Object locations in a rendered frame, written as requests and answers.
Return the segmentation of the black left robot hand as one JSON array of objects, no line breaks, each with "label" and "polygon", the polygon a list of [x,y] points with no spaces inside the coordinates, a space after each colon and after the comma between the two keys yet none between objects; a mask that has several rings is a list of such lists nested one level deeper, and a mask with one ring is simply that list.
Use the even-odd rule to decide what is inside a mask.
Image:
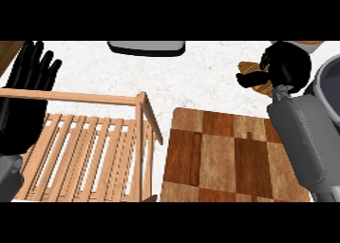
[{"label": "black left robot hand", "polygon": [[[4,88],[50,91],[62,65],[43,52],[43,42],[26,41],[15,58]],[[0,97],[0,156],[24,154],[43,131],[47,100]]]}]

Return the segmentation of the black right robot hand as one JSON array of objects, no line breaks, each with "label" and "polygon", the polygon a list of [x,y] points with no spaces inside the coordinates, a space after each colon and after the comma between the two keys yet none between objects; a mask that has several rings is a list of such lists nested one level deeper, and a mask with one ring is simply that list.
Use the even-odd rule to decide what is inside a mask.
[{"label": "black right robot hand", "polygon": [[271,83],[289,85],[289,93],[298,93],[310,79],[311,61],[308,53],[292,43],[277,41],[261,56],[260,70],[248,74],[236,74],[237,83],[243,88]]}]

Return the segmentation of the brown croissant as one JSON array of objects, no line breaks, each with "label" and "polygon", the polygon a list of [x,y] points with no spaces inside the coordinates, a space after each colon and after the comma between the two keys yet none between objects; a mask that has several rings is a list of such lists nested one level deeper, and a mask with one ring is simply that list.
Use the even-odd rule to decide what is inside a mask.
[{"label": "brown croissant", "polygon": [[[251,73],[254,71],[260,71],[260,64],[258,63],[252,63],[252,62],[239,62],[237,68],[239,68],[240,74],[248,74],[248,73]],[[270,82],[267,82],[266,84],[260,84],[260,85],[252,86],[252,90],[257,93],[271,97],[273,87],[271,87],[271,83]]]}]

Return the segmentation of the grey pot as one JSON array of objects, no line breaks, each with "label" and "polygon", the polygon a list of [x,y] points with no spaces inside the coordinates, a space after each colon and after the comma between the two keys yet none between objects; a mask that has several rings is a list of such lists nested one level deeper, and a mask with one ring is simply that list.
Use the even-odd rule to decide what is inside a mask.
[{"label": "grey pot", "polygon": [[322,64],[304,95],[313,95],[325,106],[333,127],[340,135],[340,54]]}]

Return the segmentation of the checkered wooden cutting board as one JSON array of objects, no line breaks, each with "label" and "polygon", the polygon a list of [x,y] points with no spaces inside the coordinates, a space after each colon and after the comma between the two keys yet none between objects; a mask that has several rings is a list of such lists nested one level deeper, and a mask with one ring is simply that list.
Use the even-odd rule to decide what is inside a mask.
[{"label": "checkered wooden cutting board", "polygon": [[174,109],[159,200],[310,200],[270,120]]}]

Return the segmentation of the white and orange cup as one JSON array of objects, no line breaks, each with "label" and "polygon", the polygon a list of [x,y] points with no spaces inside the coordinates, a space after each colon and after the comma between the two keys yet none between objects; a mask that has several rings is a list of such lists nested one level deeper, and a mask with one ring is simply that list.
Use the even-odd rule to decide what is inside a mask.
[{"label": "white and orange cup", "polygon": [[323,41],[302,42],[302,41],[271,41],[267,48],[268,53],[313,53]]}]

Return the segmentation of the pale wooden slatted rack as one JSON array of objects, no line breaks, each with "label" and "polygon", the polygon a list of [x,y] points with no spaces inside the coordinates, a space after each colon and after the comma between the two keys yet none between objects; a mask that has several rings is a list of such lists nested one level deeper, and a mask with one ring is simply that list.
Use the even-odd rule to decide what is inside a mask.
[{"label": "pale wooden slatted rack", "polygon": [[47,114],[21,156],[15,199],[44,202],[153,201],[152,163],[162,142],[145,93],[133,97],[0,88],[0,97],[128,105],[131,120]]}]

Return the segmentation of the brown wooden panel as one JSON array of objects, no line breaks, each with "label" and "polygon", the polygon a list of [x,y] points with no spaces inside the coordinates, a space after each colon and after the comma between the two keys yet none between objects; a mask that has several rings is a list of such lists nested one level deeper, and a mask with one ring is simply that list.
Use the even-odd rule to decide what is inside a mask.
[{"label": "brown wooden panel", "polygon": [[0,41],[0,77],[24,45],[22,41]]}]

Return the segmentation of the grey and black appliance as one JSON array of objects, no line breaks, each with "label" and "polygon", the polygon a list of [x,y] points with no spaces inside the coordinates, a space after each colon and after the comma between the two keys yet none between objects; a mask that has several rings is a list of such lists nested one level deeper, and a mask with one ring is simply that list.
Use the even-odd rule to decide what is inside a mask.
[{"label": "grey and black appliance", "polygon": [[147,57],[176,57],[184,53],[184,41],[108,41],[112,52]]}]

